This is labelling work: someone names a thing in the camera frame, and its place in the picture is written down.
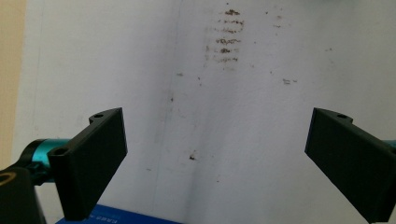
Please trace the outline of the white table mat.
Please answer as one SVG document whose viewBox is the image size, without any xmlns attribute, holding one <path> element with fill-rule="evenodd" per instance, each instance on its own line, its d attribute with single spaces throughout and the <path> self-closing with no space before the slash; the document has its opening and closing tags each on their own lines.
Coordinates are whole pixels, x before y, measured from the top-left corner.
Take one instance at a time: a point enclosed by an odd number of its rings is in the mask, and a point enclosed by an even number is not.
<svg viewBox="0 0 396 224">
<path fill-rule="evenodd" d="M 28 0 L 12 153 L 123 111 L 101 203 L 183 224 L 366 224 L 316 107 L 396 139 L 396 0 Z"/>
</svg>

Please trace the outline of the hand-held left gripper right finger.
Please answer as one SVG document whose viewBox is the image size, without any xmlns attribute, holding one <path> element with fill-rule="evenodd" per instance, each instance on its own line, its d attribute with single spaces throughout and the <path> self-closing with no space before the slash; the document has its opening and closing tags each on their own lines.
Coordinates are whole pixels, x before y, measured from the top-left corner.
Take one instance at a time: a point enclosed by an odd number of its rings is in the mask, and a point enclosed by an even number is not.
<svg viewBox="0 0 396 224">
<path fill-rule="evenodd" d="M 351 117 L 315 108 L 304 152 L 367 222 L 389 221 L 396 206 L 396 140 L 380 140 Z"/>
</svg>

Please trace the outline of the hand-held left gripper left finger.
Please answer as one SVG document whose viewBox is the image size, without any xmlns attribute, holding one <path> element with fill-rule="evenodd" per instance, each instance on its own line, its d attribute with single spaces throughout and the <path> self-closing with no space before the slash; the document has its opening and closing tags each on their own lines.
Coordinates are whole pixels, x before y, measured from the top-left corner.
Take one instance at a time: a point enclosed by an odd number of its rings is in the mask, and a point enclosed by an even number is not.
<svg viewBox="0 0 396 224">
<path fill-rule="evenodd" d="M 128 152 L 120 107 L 99 112 L 89 122 L 65 145 L 48 153 L 68 221 L 89 217 Z"/>
</svg>

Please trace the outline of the blue cardboard box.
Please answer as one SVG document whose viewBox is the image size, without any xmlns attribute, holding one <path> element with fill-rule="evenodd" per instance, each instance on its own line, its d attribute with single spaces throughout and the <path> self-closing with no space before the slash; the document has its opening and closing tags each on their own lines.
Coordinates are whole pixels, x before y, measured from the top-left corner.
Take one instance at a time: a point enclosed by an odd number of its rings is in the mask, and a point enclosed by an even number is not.
<svg viewBox="0 0 396 224">
<path fill-rule="evenodd" d="M 55 224 L 181 224 L 181 223 L 97 204 L 87 219 L 84 219 L 82 221 L 67 221 L 64 218 L 62 218 L 58 220 Z"/>
</svg>

